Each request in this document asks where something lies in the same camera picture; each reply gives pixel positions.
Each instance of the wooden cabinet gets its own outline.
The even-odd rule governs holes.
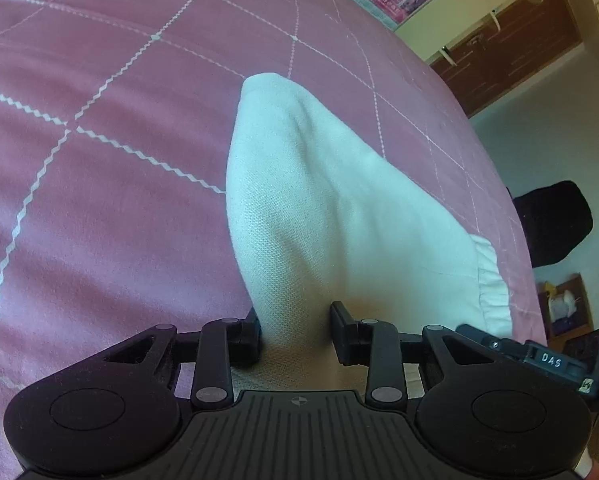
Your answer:
[[[430,0],[395,33],[423,60],[506,0]]]
[[[495,101],[580,43],[565,0],[517,0],[433,63],[468,116]]]

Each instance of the metal rivet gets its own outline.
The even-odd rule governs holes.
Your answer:
[[[375,388],[371,392],[371,397],[377,402],[397,402],[403,397],[402,393],[391,386],[382,386],[381,388]]]
[[[201,400],[201,402],[221,402],[222,400],[228,397],[228,393],[223,388],[216,388],[215,386],[209,386],[207,388],[202,388],[198,390],[195,394],[197,400]]]

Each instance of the pink blanket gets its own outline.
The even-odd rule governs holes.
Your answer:
[[[305,86],[489,238],[543,340],[513,204],[448,88],[350,0],[0,0],[1,420],[18,389],[158,322],[249,309],[225,214],[244,77]]]

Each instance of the logo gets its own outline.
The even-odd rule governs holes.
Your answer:
[[[295,406],[303,406],[304,404],[308,403],[308,399],[306,397],[297,396],[297,397],[293,397],[290,402],[295,404]]]
[[[554,366],[555,368],[559,368],[562,365],[561,359],[555,359],[552,355],[549,355],[545,352],[542,355],[541,360],[542,360],[542,362],[548,363],[548,364]]]

